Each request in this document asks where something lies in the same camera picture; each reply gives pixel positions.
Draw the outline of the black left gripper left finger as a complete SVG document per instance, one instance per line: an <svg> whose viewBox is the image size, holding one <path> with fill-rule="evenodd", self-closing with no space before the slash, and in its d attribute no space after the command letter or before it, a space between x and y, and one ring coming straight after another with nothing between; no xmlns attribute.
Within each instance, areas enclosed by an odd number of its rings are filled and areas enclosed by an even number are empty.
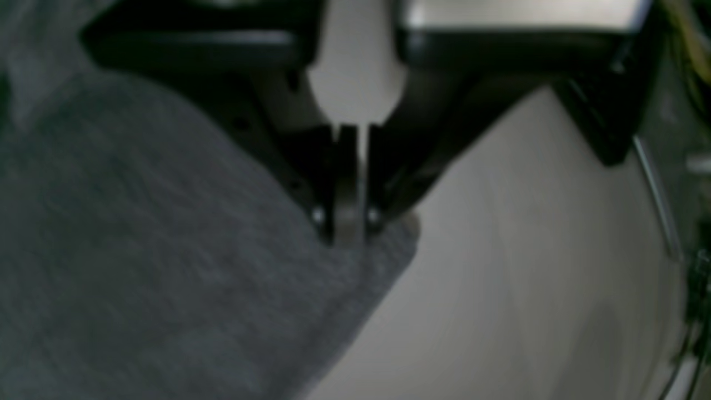
<svg viewBox="0 0 711 400"><path fill-rule="evenodd" d="M118 1L81 30L107 70L179 93L334 239L332 127L308 82L325 1Z"/></svg>

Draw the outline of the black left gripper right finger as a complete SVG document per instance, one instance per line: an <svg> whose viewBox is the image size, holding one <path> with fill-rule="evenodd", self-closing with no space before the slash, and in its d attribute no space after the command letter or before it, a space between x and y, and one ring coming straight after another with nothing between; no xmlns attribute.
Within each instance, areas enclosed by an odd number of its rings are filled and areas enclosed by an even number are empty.
<svg viewBox="0 0 711 400"><path fill-rule="evenodd" d="M653 1L391 1L407 76L370 127L365 227L409 212L450 164L541 86L609 71Z"/></svg>

